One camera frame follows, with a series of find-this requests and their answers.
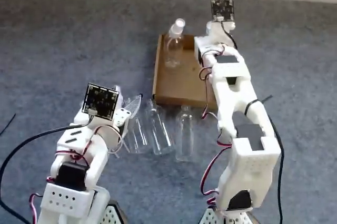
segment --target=standing plastic bottle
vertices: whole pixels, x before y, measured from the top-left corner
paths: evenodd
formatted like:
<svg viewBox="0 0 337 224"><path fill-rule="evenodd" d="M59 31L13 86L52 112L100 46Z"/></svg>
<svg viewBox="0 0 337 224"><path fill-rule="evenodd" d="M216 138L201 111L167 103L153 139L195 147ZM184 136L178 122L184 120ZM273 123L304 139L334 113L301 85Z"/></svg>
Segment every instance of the standing plastic bottle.
<svg viewBox="0 0 337 224"><path fill-rule="evenodd" d="M178 161L193 161L194 150L194 118L189 106L182 106L177 115L178 132L176 138L175 158Z"/></svg>
<svg viewBox="0 0 337 224"><path fill-rule="evenodd" d="M174 150L174 144L167 132L163 120L163 114L158 106L149 100L147 109L148 119L150 120L149 140L151 141L153 153L163 155Z"/></svg>
<svg viewBox="0 0 337 224"><path fill-rule="evenodd" d="M177 19L164 38L165 65L168 68L179 66L184 49L183 31L185 21Z"/></svg>

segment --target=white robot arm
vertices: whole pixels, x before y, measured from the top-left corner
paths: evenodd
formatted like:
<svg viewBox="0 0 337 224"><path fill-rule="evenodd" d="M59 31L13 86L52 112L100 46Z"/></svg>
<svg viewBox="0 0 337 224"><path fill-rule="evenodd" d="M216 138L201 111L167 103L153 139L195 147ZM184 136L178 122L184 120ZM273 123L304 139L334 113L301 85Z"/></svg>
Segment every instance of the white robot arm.
<svg viewBox="0 0 337 224"><path fill-rule="evenodd" d="M38 224L126 223L123 213L117 213L117 205L109 206L109 192L96 184L109 152L121 148L128 120L137 113L142 96L122 108L120 90L117 87L114 91L118 93L118 99L113 101L112 120L94 117L85 127L65 131L57 142L56 158L43 194ZM99 110L98 104L103 101L91 102ZM89 112L97 115L96 110ZM85 124L89 117L80 110L74 124Z"/></svg>
<svg viewBox="0 0 337 224"><path fill-rule="evenodd" d="M209 71L218 106L219 140L232 144L229 164L219 179L214 213L225 223L250 224L246 212L261 206L281 149L245 60L232 47L228 32L234 28L233 21L212 22L209 36L195 38L195 57ZM244 113L252 124L235 126L235 111ZM209 214L207 210L200 223Z"/></svg>

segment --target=bottle cap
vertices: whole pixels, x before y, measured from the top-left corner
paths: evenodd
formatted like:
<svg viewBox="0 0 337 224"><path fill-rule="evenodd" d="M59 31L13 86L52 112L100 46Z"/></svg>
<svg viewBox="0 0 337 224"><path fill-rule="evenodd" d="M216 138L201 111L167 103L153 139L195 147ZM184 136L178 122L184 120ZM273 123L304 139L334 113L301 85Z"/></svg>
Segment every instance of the bottle cap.
<svg viewBox="0 0 337 224"><path fill-rule="evenodd" d="M208 22L206 24L206 35L209 36L210 32L211 32L211 26L212 26L212 22Z"/></svg>
<svg viewBox="0 0 337 224"><path fill-rule="evenodd" d="M169 31L170 38L178 38L184 31L185 21L184 19L177 19L175 23L171 26Z"/></svg>

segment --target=cardboard tray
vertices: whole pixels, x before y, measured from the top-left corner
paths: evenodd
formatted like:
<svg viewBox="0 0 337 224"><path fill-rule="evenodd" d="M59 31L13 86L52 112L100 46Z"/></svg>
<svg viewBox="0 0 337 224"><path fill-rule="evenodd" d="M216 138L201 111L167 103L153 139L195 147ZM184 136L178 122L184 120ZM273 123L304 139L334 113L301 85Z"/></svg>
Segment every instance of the cardboard tray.
<svg viewBox="0 0 337 224"><path fill-rule="evenodd" d="M206 104L205 84L199 79L201 67L194 57L194 36L184 36L181 66L176 69L165 67L163 40L164 35L160 35L152 89L154 100L157 104L204 107ZM217 108L210 84L208 87L209 107Z"/></svg>

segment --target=floor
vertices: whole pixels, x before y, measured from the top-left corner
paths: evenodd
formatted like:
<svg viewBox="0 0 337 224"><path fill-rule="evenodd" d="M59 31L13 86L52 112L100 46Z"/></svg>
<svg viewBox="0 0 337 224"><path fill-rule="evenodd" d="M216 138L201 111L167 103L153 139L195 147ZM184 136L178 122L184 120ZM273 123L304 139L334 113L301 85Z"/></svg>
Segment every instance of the floor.
<svg viewBox="0 0 337 224"><path fill-rule="evenodd" d="M337 5L235 0L234 37L260 98L283 138L284 223L333 223L337 218ZM24 139L65 126L88 82L119 84L124 96L150 98L157 37L177 18L202 35L210 0L0 0L0 160ZM130 223L197 223L205 207L203 170L218 152L215 122L198 121L199 158L110 157L99 184L119 201ZM61 134L21 150L5 173L6 203L31 218L28 197L42 193ZM206 183L217 185L227 157ZM275 169L260 209L261 223L279 223ZM0 210L0 223L18 223Z"/></svg>

